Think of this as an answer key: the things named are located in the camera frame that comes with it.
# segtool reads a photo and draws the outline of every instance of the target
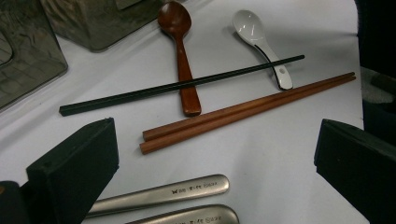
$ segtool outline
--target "chopstick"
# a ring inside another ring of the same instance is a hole
[[[61,113],[62,116],[69,116],[69,115],[83,113],[83,112],[100,109],[100,108],[104,108],[104,107],[108,107],[108,106],[125,104],[125,103],[129,103],[129,102],[145,99],[150,96],[166,93],[169,91],[177,91],[180,89],[197,86],[197,85],[202,85],[205,83],[222,80],[222,79],[229,78],[229,77],[241,76],[241,75],[244,75],[247,73],[252,73],[255,71],[259,71],[259,70],[269,68],[269,67],[274,67],[274,66],[281,65],[284,63],[295,62],[295,61],[303,59],[304,57],[305,57],[304,55],[299,55],[299,56],[279,60],[279,61],[272,62],[272,63],[264,63],[264,64],[251,66],[251,67],[247,67],[247,68],[242,68],[242,69],[238,69],[238,70],[234,70],[234,71],[230,71],[230,72],[220,73],[220,74],[216,74],[216,75],[212,75],[212,76],[199,77],[199,78],[195,78],[192,80],[175,82],[175,83],[166,84],[166,85],[162,85],[162,86],[158,86],[158,87],[147,88],[147,89],[140,90],[140,91],[130,91],[130,92],[126,92],[123,94],[108,96],[108,97],[104,97],[104,98],[99,98],[99,99],[76,103],[76,104],[71,104],[71,105],[62,105],[59,108],[59,113]]]
[[[309,95],[326,91],[327,89],[342,85],[354,79],[354,73],[348,73],[289,91],[265,96],[240,105],[233,105],[192,119],[184,119],[156,129],[144,131],[143,135],[146,142],[140,144],[141,152],[143,154],[148,154],[161,148],[169,147],[201,133],[206,133],[240,119],[305,98]]]

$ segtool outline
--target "white spoon handle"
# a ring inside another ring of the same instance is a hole
[[[279,60],[274,51],[266,42],[256,44],[255,47],[267,58],[269,62],[275,62]],[[274,73],[277,85],[282,91],[290,90],[293,88],[288,69],[286,69],[285,65],[275,66]]]

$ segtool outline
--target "stainless steel handle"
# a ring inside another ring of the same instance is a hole
[[[238,224],[239,219],[233,209],[222,204],[211,204],[179,210],[172,213],[148,217],[127,224],[175,224],[175,223],[216,223]]]
[[[229,187],[230,183],[225,175],[209,175],[97,201],[87,217],[202,198],[224,193]]]

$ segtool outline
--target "transparent container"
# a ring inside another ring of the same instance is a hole
[[[103,51],[157,18],[163,0],[41,0],[54,32]]]
[[[66,71],[39,0],[0,0],[0,110]]]

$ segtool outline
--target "utensil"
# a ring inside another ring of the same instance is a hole
[[[260,18],[249,10],[240,10],[233,15],[233,26],[239,36],[249,45],[261,52],[269,61],[277,61],[278,58],[270,48],[265,38],[265,32]],[[282,90],[293,88],[288,70],[284,65],[274,68],[277,86]]]
[[[104,97],[104,98],[100,98],[100,99],[96,99],[96,100],[90,100],[90,101],[81,102],[81,103],[76,103],[76,104],[72,104],[72,105],[62,105],[59,108],[59,113],[61,113],[62,116],[69,116],[69,115],[74,115],[74,114],[78,114],[78,113],[91,111],[94,109],[100,109],[100,108],[112,106],[112,105],[120,105],[120,104],[124,104],[124,103],[128,103],[128,102],[145,99],[150,96],[159,95],[159,94],[166,93],[169,91],[176,91],[176,90],[180,90],[183,88],[193,87],[193,86],[202,85],[202,84],[213,82],[213,81],[222,80],[222,79],[225,79],[228,77],[236,77],[236,76],[244,75],[246,73],[255,72],[255,71],[269,68],[269,67],[272,67],[272,66],[275,66],[278,64],[282,64],[282,63],[295,62],[295,61],[301,60],[303,58],[304,58],[304,55],[299,55],[296,57],[279,60],[279,61],[273,62],[273,63],[264,63],[264,64],[252,66],[252,67],[247,67],[247,68],[243,68],[243,69],[238,69],[238,70],[234,70],[234,71],[230,71],[230,72],[213,75],[213,76],[199,77],[199,78],[192,79],[192,80],[166,84],[166,85],[162,85],[162,86],[158,86],[158,87],[152,87],[152,88],[144,89],[141,91],[130,91],[130,92],[126,92],[126,93],[119,94],[119,95],[108,96],[108,97]]]
[[[224,193],[229,187],[230,183],[225,175],[209,175],[99,200],[93,205],[87,217],[97,217],[164,203],[176,203],[207,197]]]
[[[168,2],[160,8],[157,21],[176,43],[178,80],[191,80],[191,70],[183,44],[183,38],[191,27],[189,12],[178,2]],[[195,87],[180,90],[180,97],[185,116],[201,114],[201,104]]]
[[[175,224],[175,223],[216,223],[238,224],[239,218],[235,211],[223,204],[210,204],[172,213],[148,217],[127,224]]]
[[[315,93],[326,91],[332,87],[339,86],[356,79],[354,73],[348,73],[339,77],[329,78],[320,82],[312,83],[289,91],[282,91],[273,95],[265,96],[240,105],[233,105],[212,113],[201,115],[192,119],[184,119],[169,125],[151,130],[154,138],[140,144],[142,154],[159,150],[164,147],[190,139],[201,133],[214,130],[227,124],[245,119],[272,108],[288,104],[290,102],[305,98]]]

